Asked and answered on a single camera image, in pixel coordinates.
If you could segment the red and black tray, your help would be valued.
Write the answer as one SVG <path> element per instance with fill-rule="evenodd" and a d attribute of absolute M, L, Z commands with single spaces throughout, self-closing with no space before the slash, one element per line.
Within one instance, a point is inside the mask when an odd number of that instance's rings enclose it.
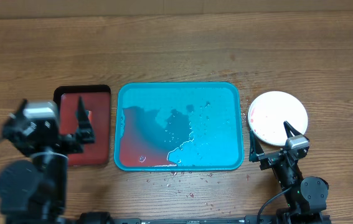
<path fill-rule="evenodd" d="M 108 85 L 60 86 L 53 100 L 59 107 L 60 133 L 73 134 L 78 128 L 76 117 L 78 98 L 86 110 L 93 112 L 91 125 L 95 142 L 84 145 L 82 153 L 68 156 L 69 166 L 95 166 L 108 163 L 110 151 L 111 90 Z"/>

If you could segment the teal plastic tray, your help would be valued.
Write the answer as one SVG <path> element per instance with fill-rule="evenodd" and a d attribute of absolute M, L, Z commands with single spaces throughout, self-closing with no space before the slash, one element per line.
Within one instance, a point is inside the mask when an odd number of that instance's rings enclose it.
<path fill-rule="evenodd" d="M 118 93 L 114 162 L 125 171 L 234 170 L 240 95 L 228 82 L 129 83 Z"/>

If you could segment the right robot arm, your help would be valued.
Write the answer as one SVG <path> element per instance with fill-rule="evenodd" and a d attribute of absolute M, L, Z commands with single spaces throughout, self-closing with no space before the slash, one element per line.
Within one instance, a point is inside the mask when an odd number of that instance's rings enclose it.
<path fill-rule="evenodd" d="M 280 184 L 281 192 L 265 202 L 256 216 L 246 216 L 246 223 L 330 223 L 329 215 L 322 215 L 327 207 L 329 184 L 320 177 L 303 177 L 298 161 L 307 156 L 309 139 L 283 123 L 287 140 L 278 151 L 264 153 L 254 131 L 250 131 L 250 162 L 259 162 L 260 169 L 271 169 Z M 262 215 L 264 209 L 277 198 L 284 196 L 287 208 L 280 208 L 274 215 Z"/>

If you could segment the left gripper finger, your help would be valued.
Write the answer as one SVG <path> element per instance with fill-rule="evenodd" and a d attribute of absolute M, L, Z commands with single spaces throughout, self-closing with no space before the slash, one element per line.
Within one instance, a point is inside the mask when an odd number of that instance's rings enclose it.
<path fill-rule="evenodd" d="M 9 124 L 16 124 L 25 120 L 24 109 L 26 108 L 27 103 L 28 101 L 26 99 L 23 99 L 18 109 L 9 115 L 9 119 L 8 119 Z"/>
<path fill-rule="evenodd" d="M 78 122 L 78 128 L 75 133 L 77 141 L 80 144 L 93 144 L 95 142 L 95 133 L 81 96 L 78 98 L 76 117 Z"/>

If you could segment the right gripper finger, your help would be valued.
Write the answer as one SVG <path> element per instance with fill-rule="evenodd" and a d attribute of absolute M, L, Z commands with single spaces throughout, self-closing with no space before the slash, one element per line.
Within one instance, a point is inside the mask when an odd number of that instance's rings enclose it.
<path fill-rule="evenodd" d="M 297 131 L 289 122 L 283 122 L 287 140 L 285 142 L 285 146 L 302 146 L 303 145 L 303 135 Z"/>
<path fill-rule="evenodd" d="M 250 162 L 258 162 L 260 161 L 260 157 L 264 155 L 264 151 L 258 141 L 253 130 L 250 130 L 250 154 L 249 161 Z"/>

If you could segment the green and orange sponge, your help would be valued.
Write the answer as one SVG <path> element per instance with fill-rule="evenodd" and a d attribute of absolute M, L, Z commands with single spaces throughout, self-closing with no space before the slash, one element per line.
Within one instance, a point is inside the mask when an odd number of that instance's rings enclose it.
<path fill-rule="evenodd" d="M 90 110 L 86 110 L 87 116 L 88 116 L 88 120 L 91 123 L 92 122 L 92 117 L 93 117 L 93 112 Z"/>

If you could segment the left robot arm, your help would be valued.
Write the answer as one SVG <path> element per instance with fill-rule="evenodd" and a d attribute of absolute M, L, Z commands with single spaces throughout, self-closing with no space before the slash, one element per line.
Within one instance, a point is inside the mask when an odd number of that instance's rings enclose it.
<path fill-rule="evenodd" d="M 2 136 L 25 156 L 0 173 L 0 212 L 6 223 L 68 223 L 62 218 L 67 190 L 68 157 L 95 142 L 81 98 L 73 134 L 61 134 L 53 101 L 24 100 L 4 123 Z"/>

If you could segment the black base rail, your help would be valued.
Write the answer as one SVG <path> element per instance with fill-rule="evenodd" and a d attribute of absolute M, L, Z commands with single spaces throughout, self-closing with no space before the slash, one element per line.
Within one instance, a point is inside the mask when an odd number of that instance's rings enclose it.
<path fill-rule="evenodd" d="M 140 218 L 113 218 L 108 212 L 89 212 L 83 213 L 80 217 L 70 223 L 88 224 L 88 223 L 103 223 L 103 224 L 277 224 L 282 223 L 276 215 L 262 215 L 257 221 L 256 215 L 246 215 L 240 218 L 186 218 L 186 219 L 157 219 L 157 220 L 142 220 Z"/>

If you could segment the white plate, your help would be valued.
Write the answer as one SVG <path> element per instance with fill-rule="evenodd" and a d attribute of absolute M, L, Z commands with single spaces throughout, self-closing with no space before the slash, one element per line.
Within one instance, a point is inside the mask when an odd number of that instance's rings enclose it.
<path fill-rule="evenodd" d="M 255 98 L 248 109 L 247 120 L 256 137 L 272 146 L 285 145 L 285 121 L 301 134 L 306 132 L 309 121 L 303 104 L 283 91 L 268 91 Z"/>

